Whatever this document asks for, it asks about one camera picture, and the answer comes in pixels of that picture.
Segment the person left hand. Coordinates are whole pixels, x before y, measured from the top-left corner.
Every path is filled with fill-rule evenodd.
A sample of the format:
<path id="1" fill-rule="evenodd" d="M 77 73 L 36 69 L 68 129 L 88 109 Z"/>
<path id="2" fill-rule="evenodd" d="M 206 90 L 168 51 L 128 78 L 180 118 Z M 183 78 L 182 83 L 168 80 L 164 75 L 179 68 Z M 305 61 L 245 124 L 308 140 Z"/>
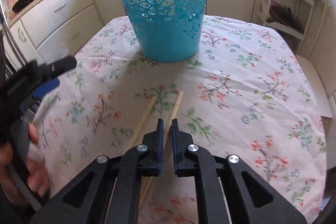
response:
<path id="1" fill-rule="evenodd" d="M 37 211 L 50 189 L 38 131 L 27 121 L 1 125 L 1 188 L 12 204 Z"/>

